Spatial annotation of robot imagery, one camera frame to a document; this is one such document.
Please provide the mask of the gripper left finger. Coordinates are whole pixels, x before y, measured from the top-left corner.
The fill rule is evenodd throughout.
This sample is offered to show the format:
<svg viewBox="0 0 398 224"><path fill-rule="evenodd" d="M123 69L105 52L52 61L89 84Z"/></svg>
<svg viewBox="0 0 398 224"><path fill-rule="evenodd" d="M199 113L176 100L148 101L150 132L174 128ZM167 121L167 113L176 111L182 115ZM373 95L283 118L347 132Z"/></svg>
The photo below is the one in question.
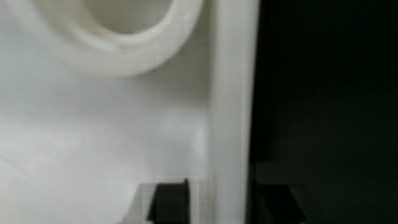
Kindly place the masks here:
<svg viewBox="0 0 398 224"><path fill-rule="evenodd" d="M190 181L142 184L141 224L190 224Z"/></svg>

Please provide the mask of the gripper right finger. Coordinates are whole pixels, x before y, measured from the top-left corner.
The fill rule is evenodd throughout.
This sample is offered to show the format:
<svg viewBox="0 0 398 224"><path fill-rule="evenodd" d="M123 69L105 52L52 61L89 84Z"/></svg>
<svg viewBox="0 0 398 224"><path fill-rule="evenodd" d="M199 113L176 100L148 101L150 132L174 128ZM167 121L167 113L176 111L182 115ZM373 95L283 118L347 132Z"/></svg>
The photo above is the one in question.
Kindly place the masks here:
<svg viewBox="0 0 398 224"><path fill-rule="evenodd" d="M253 224L308 224L306 213L286 185L256 185Z"/></svg>

